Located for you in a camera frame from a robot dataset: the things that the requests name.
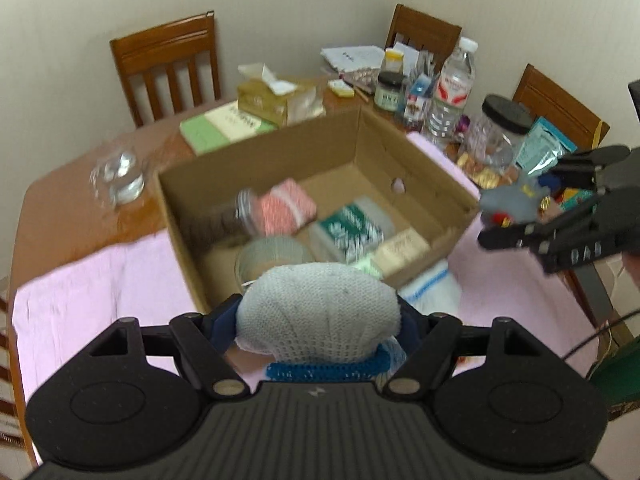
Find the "grey shark toy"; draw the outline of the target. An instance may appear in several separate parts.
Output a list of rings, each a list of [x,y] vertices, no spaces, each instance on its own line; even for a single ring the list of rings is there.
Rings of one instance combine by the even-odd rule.
[[[533,222],[538,218],[542,200],[550,194],[538,178],[524,176],[514,183],[490,188],[480,193],[483,214],[506,214],[515,223]]]

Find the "white sock blue stripe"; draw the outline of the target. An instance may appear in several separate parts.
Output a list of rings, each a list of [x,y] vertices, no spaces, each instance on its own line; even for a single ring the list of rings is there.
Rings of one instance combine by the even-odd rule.
[[[398,294],[423,315],[446,313],[457,316],[462,289],[444,259],[399,289]]]

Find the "green white tissue pack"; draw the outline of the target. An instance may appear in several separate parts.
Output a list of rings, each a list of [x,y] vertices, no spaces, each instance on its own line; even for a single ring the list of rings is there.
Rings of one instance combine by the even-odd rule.
[[[357,261],[354,261],[350,264],[350,266],[354,269],[357,269],[365,274],[372,276],[376,280],[381,281],[384,278],[383,273],[378,270],[373,262],[374,255],[367,254]]]

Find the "clear jar with brown contents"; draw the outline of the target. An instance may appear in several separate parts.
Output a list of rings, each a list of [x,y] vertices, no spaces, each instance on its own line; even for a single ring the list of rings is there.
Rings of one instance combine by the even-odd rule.
[[[202,252],[215,245],[233,245],[262,237],[265,235],[262,206],[250,188],[243,188],[231,200],[209,208],[204,214],[183,217],[180,231],[190,248]]]

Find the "white knitted sock blue cuff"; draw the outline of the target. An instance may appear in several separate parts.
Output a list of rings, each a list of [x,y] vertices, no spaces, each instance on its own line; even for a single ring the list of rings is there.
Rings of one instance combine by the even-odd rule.
[[[341,263],[267,271],[244,294],[235,326],[239,348],[273,358],[274,382],[382,386],[407,359],[395,289]]]

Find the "green medical cotton box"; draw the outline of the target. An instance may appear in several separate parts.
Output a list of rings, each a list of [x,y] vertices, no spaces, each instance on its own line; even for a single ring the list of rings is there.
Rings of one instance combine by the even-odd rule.
[[[309,226],[309,246],[318,261],[351,264],[394,236],[396,226],[368,196],[360,196]]]

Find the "pink white knitted sock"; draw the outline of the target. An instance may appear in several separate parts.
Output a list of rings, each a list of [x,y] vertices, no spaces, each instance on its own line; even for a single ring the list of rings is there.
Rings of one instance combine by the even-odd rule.
[[[270,188],[258,203],[267,236],[292,236],[317,217],[317,204],[293,179]]]

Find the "pink table cloth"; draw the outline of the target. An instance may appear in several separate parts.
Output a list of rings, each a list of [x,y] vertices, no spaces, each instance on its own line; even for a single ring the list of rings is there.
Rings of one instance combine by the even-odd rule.
[[[381,280],[398,298],[399,289],[446,259],[462,289],[456,318],[475,326],[513,318],[578,373],[590,369],[598,346],[572,293],[524,250],[480,248],[477,198],[454,166],[374,118],[347,115],[253,136],[162,172],[157,201],[165,229],[22,286],[12,323],[24,393],[35,393],[120,318],[165,325],[186,312],[212,312],[233,294],[243,299],[247,290],[240,289],[234,265],[253,239],[202,252],[186,244],[180,220],[204,214],[243,188],[265,194],[286,179],[317,204],[314,222],[364,195],[390,216],[395,234],[413,228],[430,243],[429,252]],[[273,361],[236,342],[226,357],[251,386],[268,378]]]

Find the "gold foil candy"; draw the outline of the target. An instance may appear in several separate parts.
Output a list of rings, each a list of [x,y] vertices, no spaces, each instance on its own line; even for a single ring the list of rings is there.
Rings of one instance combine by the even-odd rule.
[[[498,188],[501,184],[502,175],[497,169],[479,162],[469,153],[462,153],[458,157],[457,166],[482,190]]]

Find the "black lidded plastic jar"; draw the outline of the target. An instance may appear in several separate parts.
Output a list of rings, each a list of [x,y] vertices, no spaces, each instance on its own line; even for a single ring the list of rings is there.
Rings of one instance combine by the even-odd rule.
[[[503,174],[518,156],[533,123],[532,114],[522,104],[488,94],[480,112],[471,119],[459,154],[467,154],[471,162]]]

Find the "clear water bottle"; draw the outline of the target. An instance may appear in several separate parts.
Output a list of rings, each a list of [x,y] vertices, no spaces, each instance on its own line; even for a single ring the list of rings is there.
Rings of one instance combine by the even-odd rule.
[[[427,109],[423,134],[435,144],[450,143],[474,86],[478,43],[461,37],[439,73]]]

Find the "yellow lidded bottle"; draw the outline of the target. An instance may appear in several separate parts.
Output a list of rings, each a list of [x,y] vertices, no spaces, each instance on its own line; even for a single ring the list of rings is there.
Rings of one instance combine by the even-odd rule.
[[[386,48],[381,64],[382,72],[402,74],[404,72],[404,52],[394,48]]]

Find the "white papers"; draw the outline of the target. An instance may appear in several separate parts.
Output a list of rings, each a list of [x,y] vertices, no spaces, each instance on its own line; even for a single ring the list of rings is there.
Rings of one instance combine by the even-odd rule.
[[[323,48],[322,58],[337,72],[376,70],[383,62],[385,51],[377,46]]]

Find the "gold tissue box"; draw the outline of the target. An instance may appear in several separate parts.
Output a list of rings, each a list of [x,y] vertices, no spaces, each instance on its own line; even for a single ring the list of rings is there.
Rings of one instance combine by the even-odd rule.
[[[240,65],[238,71],[244,78],[236,88],[242,112],[278,127],[326,114],[322,85],[314,79],[286,79],[264,63]]]

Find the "wooden chair behind box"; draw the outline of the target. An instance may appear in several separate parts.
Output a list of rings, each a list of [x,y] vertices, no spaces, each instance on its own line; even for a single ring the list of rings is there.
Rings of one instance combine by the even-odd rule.
[[[110,48],[131,118],[138,128],[144,125],[144,120],[132,85],[136,77],[142,79],[154,120],[164,117],[155,82],[155,76],[159,73],[167,79],[172,110],[176,114],[186,110],[176,72],[179,64],[185,65],[188,70],[193,105],[198,107],[204,103],[203,86],[198,73],[200,55],[208,56],[214,98],[222,97],[214,11],[115,38],[110,41]]]

